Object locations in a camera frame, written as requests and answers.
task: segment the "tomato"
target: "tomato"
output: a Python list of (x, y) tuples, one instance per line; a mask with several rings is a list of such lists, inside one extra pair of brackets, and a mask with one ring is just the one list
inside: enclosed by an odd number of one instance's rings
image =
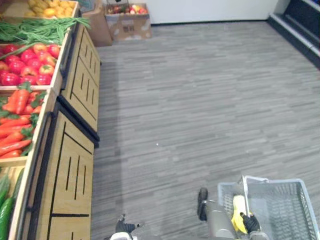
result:
[(12, 63), (14, 61), (20, 61), (20, 58), (18, 56), (15, 56), (15, 55), (10, 55), (10, 56), (7, 56), (4, 61), (5, 61), (6, 64), (9, 65), (10, 63)]
[(7, 73), (1, 79), (3, 86), (17, 86), (20, 84), (20, 77), (14, 73)]
[(42, 63), (39, 59), (33, 58), (27, 62), (27, 65), (38, 71), (38, 69), (42, 66)]
[(0, 61), (0, 70), (9, 71), (9, 66), (5, 64), (3, 61)]
[(47, 74), (39, 74), (36, 77), (36, 83), (38, 85), (50, 85), (51, 83), (51, 76)]
[(55, 71), (55, 68), (51, 65), (42, 65), (39, 68), (39, 73), (44, 75), (53, 75)]
[(17, 49), (18, 49), (18, 46), (14, 45), (14, 44), (8, 44), (8, 45), (4, 46), (3, 53), (8, 54), (8, 53), (11, 53)]
[(20, 75), (22, 77), (24, 76), (37, 76), (38, 73), (37, 71), (32, 67), (32, 66), (24, 66), (22, 69), (21, 69), (21, 72), (20, 72)]
[(47, 50), (48, 50), (47, 46), (44, 45), (43, 43), (36, 43), (35, 45), (33, 45), (32, 49), (33, 49), (34, 53), (37, 55), (40, 51), (47, 52)]
[(48, 53), (57, 59), (59, 57), (60, 47), (57, 44), (51, 44), (48, 47)]
[(32, 75), (23, 76), (20, 80), (20, 84), (29, 82), (31, 85), (37, 85), (37, 77)]
[(1, 79), (6, 75), (8, 74), (9, 72), (6, 71), (6, 70), (0, 70), (0, 82), (1, 82)]
[(43, 63), (46, 65), (51, 65), (52, 67), (56, 66), (57, 60), (53, 56), (47, 55), (43, 60)]
[(9, 69), (14, 74), (20, 74), (21, 69), (25, 66), (25, 63), (23, 61), (13, 61), (9, 65)]
[(45, 61), (47, 57), (51, 56), (47, 51), (39, 51), (36, 55), (38, 56), (40, 62)]
[(36, 54), (31, 49), (25, 50), (21, 54), (21, 60), (26, 64), (30, 59), (36, 59), (38, 58)]

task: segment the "gray plastic basket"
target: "gray plastic basket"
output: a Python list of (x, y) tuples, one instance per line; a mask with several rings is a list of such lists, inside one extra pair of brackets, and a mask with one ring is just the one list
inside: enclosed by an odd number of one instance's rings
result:
[[(270, 240), (320, 240), (315, 213), (301, 179), (248, 181), (247, 187), (250, 212)], [(234, 213), (234, 195), (238, 194), (244, 195), (241, 183), (218, 184), (218, 203), (230, 218)]]

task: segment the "carrot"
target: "carrot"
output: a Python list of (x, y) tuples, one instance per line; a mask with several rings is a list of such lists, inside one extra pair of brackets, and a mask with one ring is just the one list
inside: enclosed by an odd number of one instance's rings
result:
[(21, 118), (30, 118), (30, 115), (20, 115), (19, 118), (10, 118), (10, 117), (4, 117), (4, 118), (0, 118), (0, 124), (5, 124), (7, 122), (10, 122), (12, 120), (17, 120), (17, 119), (21, 119)]
[(22, 125), (26, 125), (29, 124), (30, 120), (27, 117), (21, 117), (19, 119), (12, 119), (11, 121), (8, 121), (2, 125), (0, 125), (0, 129), (4, 129), (7, 127), (13, 127), (13, 126), (22, 126)]
[(30, 92), (27, 89), (20, 89), (19, 90), (17, 102), (16, 102), (16, 110), (15, 110), (16, 114), (23, 113), (23, 111), (27, 105), (29, 95), (30, 95)]
[(20, 142), (24, 138), (25, 138), (25, 135), (23, 135), (21, 132), (14, 131), (13, 133), (10, 133), (9, 136), (7, 136), (5, 139), (0, 140), (0, 146), (10, 144), (10, 143)]
[(11, 97), (8, 98), (8, 103), (2, 106), (2, 109), (10, 113), (16, 112), (18, 95), (20, 90), (15, 90)]
[(27, 105), (21, 114), (29, 115), (29, 114), (32, 114), (33, 111), (34, 111), (33, 107), (31, 105)]
[(23, 125), (23, 126), (10, 126), (10, 127), (6, 127), (5, 129), (0, 129), (0, 138), (7, 137), (14, 132), (21, 131), (22, 129), (27, 129), (30, 127), (31, 127), (31, 124)]
[(33, 109), (33, 114), (40, 114), (41, 112), (41, 106), (37, 106), (35, 109)]
[(22, 154), (22, 150), (13, 150), (0, 156), (0, 159), (16, 158), (16, 157), (20, 157), (21, 154)]
[(24, 147), (28, 146), (31, 142), (32, 141), (29, 139), (29, 140), (8, 143), (3, 146), (0, 146), (0, 156), (3, 156), (9, 152), (14, 151), (14, 150), (23, 149)]

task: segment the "cucumber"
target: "cucumber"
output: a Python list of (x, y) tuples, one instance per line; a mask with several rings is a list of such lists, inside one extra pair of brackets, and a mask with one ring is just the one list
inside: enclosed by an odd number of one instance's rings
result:
[(2, 204), (4, 204), (5, 200), (6, 200), (6, 196), (7, 196), (8, 191), (0, 191), (0, 208), (2, 206)]
[(17, 196), (18, 196), (18, 193), (19, 193), (19, 189), (20, 189), (20, 185), (21, 185), (21, 180), (22, 180), (22, 177), (24, 175), (24, 168), (21, 169), (20, 173), (19, 173), (19, 176), (16, 180), (16, 183), (15, 183), (15, 187), (14, 187), (14, 191), (13, 191), (13, 194), (12, 194), (12, 198), (13, 198), (13, 202), (15, 203), (16, 200), (17, 200)]
[(0, 240), (7, 240), (9, 234), (10, 215), (14, 200), (12, 197), (5, 200), (0, 208)]

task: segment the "wooden produce display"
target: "wooden produce display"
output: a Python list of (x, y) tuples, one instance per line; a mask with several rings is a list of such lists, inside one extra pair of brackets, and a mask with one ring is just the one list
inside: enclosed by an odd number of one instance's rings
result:
[(98, 130), (100, 57), (86, 28), (78, 26), (65, 89), (61, 95), (93, 128)]
[[(0, 14), (5, 21), (17, 23), (25, 19), (27, 5), (25, 0), (9, 0), (0, 5)], [(50, 85), (31, 87), (46, 91), (32, 149), (27, 156), (0, 159), (0, 177), (9, 171), (8, 196), (24, 169), (8, 239), (90, 239), (98, 145), (91, 131), (98, 130), (100, 65), (88, 31), (77, 24), (64, 36)], [(15, 89), (0, 86), (0, 96), (10, 96)]]
[[(9, 96), (12, 91), (0, 91), (0, 96)], [(29, 190), (27, 184), (27, 178), (30, 174), (33, 174), (33, 164), (37, 161), (37, 159), (41, 159), (44, 153), (44, 147), (41, 145), (42, 141), (47, 139), (46, 131), (42, 131), (45, 129), (47, 125), (47, 118), (45, 117), (47, 112), (52, 111), (56, 99), (56, 94), (52, 90), (46, 90), (46, 96), (44, 97), (43, 104), (41, 107), (41, 112), (39, 114), (39, 119), (37, 121), (37, 125), (34, 129), (33, 137), (32, 137), (32, 149), (28, 153), (27, 156), (14, 157), (14, 158), (5, 158), (0, 159), (0, 167), (24, 167), (24, 174), (22, 177), (20, 189), (17, 195), (15, 208), (12, 215), (12, 222), (9, 232), (8, 239), (15, 239), (16, 232), (18, 229), (18, 221), (19, 217), (23, 211), (23, 199), (26, 191)]]
[[(52, 19), (55, 16), (45, 17), (43, 14), (38, 14), (36, 16), (28, 15), (32, 11), (30, 3), (27, 0), (7, 0), (2, 5), (0, 5), (1, 18), (8, 23), (18, 23), (24, 19)], [(65, 17), (76, 17), (79, 11), (79, 3), (77, 1), (65, 1), (73, 2), (73, 11), (70, 16)]]
[(35, 239), (90, 239), (94, 143), (58, 111), (50, 141)]

